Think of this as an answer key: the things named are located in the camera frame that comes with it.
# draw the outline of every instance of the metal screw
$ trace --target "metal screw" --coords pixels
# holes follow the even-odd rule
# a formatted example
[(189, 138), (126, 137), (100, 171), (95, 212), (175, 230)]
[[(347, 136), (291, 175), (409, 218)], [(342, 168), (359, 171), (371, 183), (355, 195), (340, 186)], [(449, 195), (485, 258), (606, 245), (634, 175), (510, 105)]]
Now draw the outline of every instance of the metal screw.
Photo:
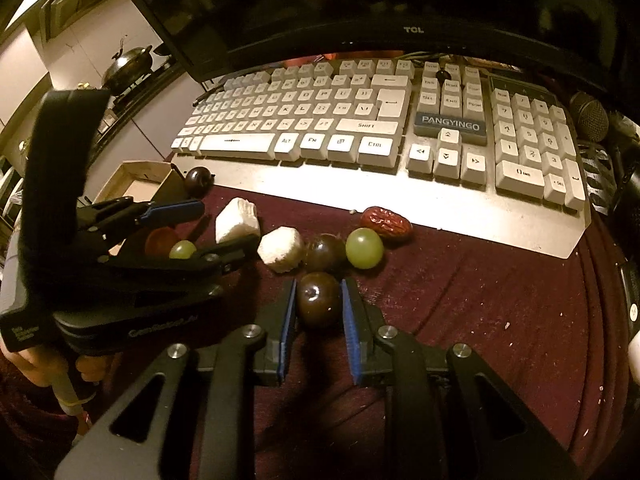
[(171, 359), (179, 359), (187, 353), (187, 347), (182, 343), (174, 343), (166, 349), (166, 353)]
[(456, 343), (455, 345), (453, 345), (453, 353), (456, 355), (456, 357), (464, 359), (471, 355), (471, 346), (465, 343)]
[(221, 285), (214, 285), (213, 288), (209, 291), (209, 295), (210, 296), (219, 296), (220, 294), (222, 294), (222, 286)]
[(262, 327), (259, 325), (245, 325), (242, 327), (242, 335), (246, 338), (258, 337), (262, 333)]
[(383, 325), (378, 329), (378, 335), (382, 339), (393, 339), (398, 335), (398, 329), (395, 326)]

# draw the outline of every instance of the white keyboard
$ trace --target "white keyboard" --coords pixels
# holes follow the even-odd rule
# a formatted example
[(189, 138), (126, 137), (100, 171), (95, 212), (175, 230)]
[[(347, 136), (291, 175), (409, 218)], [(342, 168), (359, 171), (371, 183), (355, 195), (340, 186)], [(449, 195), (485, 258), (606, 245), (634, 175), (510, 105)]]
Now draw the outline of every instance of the white keyboard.
[[(440, 68), (451, 75), (442, 85)], [(590, 223), (573, 127), (543, 88), (389, 59), (278, 68), (224, 88), (172, 143), (184, 172), (207, 166), (223, 186), (350, 210), (379, 205), (561, 258)]]

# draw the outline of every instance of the monitor screen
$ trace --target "monitor screen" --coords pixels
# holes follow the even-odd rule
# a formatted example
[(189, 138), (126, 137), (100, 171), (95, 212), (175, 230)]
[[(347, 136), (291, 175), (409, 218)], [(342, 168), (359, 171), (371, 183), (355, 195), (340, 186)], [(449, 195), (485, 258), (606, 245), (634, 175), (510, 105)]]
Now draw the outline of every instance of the monitor screen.
[(196, 80), (288, 57), (421, 50), (540, 62), (610, 86), (609, 0), (133, 0)]

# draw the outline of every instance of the green grape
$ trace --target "green grape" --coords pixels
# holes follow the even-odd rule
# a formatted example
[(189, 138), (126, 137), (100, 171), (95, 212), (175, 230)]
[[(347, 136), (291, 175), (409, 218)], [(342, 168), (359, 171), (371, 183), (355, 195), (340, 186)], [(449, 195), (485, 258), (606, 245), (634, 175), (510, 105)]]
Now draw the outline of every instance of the green grape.
[(378, 234), (366, 227), (352, 232), (346, 243), (347, 259), (357, 269), (372, 269), (382, 260), (385, 248)]
[(188, 240), (182, 240), (175, 244), (169, 252), (169, 258), (174, 260), (188, 260), (196, 251), (196, 246)]

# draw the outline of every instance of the cardboard box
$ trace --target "cardboard box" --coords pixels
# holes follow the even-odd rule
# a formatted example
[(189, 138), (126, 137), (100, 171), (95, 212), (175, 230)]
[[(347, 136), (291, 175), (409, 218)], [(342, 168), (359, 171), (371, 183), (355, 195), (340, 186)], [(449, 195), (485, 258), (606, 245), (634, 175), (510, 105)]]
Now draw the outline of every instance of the cardboard box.
[[(95, 203), (112, 200), (121, 196), (132, 196), (135, 202), (153, 201), (168, 204), (187, 200), (184, 178), (170, 162), (154, 160), (126, 160), (111, 175), (95, 198)], [(111, 254), (119, 251), (127, 254), (142, 254), (146, 237), (151, 232), (140, 228), (122, 244), (110, 249)]]

